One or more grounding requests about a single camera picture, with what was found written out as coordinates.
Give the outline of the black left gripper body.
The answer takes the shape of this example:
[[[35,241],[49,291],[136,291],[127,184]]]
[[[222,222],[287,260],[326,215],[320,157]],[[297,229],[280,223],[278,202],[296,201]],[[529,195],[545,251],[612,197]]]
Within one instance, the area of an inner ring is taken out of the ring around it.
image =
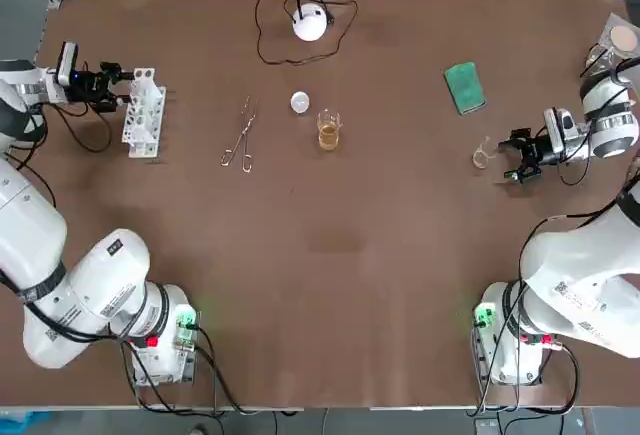
[[[70,102],[98,103],[108,98],[108,76],[102,72],[73,70],[69,79]]]

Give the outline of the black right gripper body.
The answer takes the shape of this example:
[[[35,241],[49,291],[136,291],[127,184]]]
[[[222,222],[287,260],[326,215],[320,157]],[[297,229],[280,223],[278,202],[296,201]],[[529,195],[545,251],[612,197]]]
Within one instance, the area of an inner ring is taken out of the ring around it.
[[[527,138],[523,151],[523,162],[526,165],[556,165],[559,154],[553,150],[549,135]]]

